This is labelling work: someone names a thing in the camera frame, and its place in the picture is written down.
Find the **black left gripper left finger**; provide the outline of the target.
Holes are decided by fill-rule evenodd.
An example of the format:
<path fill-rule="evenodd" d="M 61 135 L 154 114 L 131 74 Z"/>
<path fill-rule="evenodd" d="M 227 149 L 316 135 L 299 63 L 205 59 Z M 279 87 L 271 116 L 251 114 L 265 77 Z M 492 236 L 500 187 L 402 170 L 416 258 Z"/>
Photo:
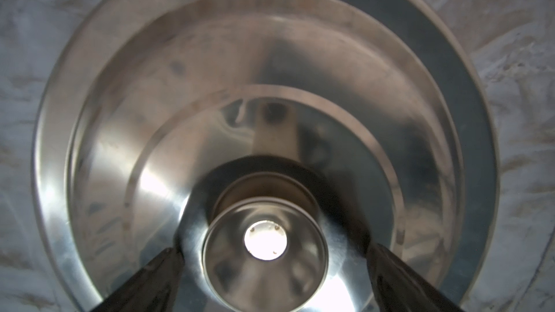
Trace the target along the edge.
<path fill-rule="evenodd" d="M 172 311 L 183 268 L 181 252 L 166 248 L 92 311 Z"/>

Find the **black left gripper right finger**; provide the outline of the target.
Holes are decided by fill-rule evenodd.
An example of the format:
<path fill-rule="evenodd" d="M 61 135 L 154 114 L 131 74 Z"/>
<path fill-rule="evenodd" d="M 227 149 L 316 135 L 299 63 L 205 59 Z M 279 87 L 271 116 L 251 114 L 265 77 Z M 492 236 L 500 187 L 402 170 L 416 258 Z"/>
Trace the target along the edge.
<path fill-rule="evenodd" d="M 462 311 L 380 244 L 369 244 L 367 268 L 374 297 L 381 311 Z"/>

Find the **stainless steel pot lid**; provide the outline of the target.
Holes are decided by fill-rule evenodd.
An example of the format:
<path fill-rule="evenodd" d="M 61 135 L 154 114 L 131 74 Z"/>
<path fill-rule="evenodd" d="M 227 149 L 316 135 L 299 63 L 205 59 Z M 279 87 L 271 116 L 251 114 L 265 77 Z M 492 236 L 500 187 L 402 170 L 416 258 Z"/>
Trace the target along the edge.
<path fill-rule="evenodd" d="M 78 311 L 168 247 L 177 311 L 376 311 L 363 236 L 462 303 L 499 199 L 478 75 L 422 0 L 103 0 L 33 184 Z"/>

